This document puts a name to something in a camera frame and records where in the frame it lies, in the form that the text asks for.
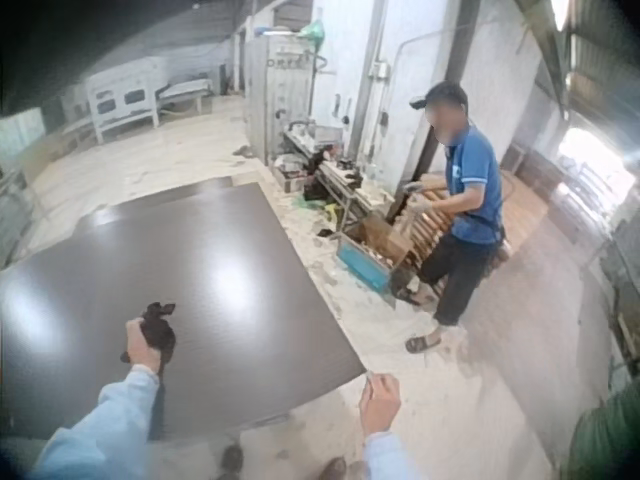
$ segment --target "black cap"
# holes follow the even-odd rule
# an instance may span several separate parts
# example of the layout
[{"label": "black cap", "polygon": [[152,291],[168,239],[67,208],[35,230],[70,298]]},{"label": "black cap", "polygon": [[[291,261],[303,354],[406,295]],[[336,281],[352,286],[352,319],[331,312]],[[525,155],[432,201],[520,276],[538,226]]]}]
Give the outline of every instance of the black cap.
[{"label": "black cap", "polygon": [[455,82],[445,80],[434,85],[424,97],[416,97],[409,105],[416,110],[421,110],[435,102],[445,102],[451,105],[463,107],[465,113],[469,113],[469,100],[462,87]]}]

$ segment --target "black pants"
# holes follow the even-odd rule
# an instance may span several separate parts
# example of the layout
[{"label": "black pants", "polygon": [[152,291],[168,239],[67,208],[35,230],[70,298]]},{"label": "black pants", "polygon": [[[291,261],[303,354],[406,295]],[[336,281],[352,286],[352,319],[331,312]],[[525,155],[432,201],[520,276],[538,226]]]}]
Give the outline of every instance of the black pants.
[{"label": "black pants", "polygon": [[448,275],[434,315],[440,325],[458,324],[497,248],[497,244],[465,242],[447,233],[422,263],[418,273],[421,282],[434,286]]}]

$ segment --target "dark laminate board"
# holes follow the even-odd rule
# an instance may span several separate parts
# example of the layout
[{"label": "dark laminate board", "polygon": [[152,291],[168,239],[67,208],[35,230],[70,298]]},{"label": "dark laminate board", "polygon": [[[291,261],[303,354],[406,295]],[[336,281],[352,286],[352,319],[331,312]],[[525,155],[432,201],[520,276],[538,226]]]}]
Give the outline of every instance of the dark laminate board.
[{"label": "dark laminate board", "polygon": [[363,372],[260,187],[239,186],[149,206],[0,275],[10,433],[47,438],[89,412],[127,373],[124,323],[153,301],[177,303],[168,438],[282,414]]},{"label": "dark laminate board", "polygon": [[218,177],[135,198],[128,202],[120,203],[119,205],[97,210],[85,215],[76,225],[73,234],[81,235],[83,233],[90,232],[95,227],[131,217],[132,215],[136,215],[143,209],[149,207],[155,207],[163,203],[173,202],[175,200],[230,187],[233,187],[233,180],[231,177]]}]

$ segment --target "dusty floor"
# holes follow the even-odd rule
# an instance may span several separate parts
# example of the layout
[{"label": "dusty floor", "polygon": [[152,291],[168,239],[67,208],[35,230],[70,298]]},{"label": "dusty floor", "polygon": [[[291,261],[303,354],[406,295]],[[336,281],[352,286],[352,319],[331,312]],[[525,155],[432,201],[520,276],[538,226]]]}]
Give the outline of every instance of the dusty floor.
[{"label": "dusty floor", "polygon": [[[393,429],[420,471],[438,480],[546,478],[548,456],[562,456],[575,419],[597,403],[605,361],[604,353],[585,350],[596,337],[577,322],[583,295],[601,305],[583,293],[576,262],[562,252],[571,246],[555,227],[541,225],[539,238],[484,282],[465,318],[469,348],[460,331],[438,351],[411,356],[403,342],[431,328],[430,315],[392,307],[356,280],[335,258],[335,245],[316,237],[321,215],[296,207],[296,196],[283,194],[258,160],[231,155],[244,144],[242,100],[225,97],[215,100],[212,114],[63,158],[36,181],[47,216],[20,253],[69,236],[82,215],[103,206],[212,177],[258,181],[363,363],[400,379],[403,408]],[[588,324],[599,331],[599,311],[587,310],[594,317]],[[216,458],[238,435],[244,478],[313,478],[336,455],[347,457],[358,478],[362,385],[354,380],[271,426],[153,445],[153,478],[215,477]]]}]

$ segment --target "light blue sleeve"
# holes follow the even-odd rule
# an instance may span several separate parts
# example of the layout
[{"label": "light blue sleeve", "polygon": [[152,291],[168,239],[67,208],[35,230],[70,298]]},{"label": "light blue sleeve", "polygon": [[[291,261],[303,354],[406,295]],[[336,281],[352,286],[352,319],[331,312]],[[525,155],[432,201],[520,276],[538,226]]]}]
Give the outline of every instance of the light blue sleeve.
[{"label": "light blue sleeve", "polygon": [[364,447],[364,459],[370,480],[418,480],[415,465],[398,437],[391,432],[369,435]]},{"label": "light blue sleeve", "polygon": [[493,150],[481,138],[470,136],[464,144],[460,159],[460,181],[467,184],[486,184],[493,161]]},{"label": "light blue sleeve", "polygon": [[29,479],[146,478],[146,442],[158,386],[156,374],[134,365],[124,381],[102,389],[91,413],[54,434]]}]

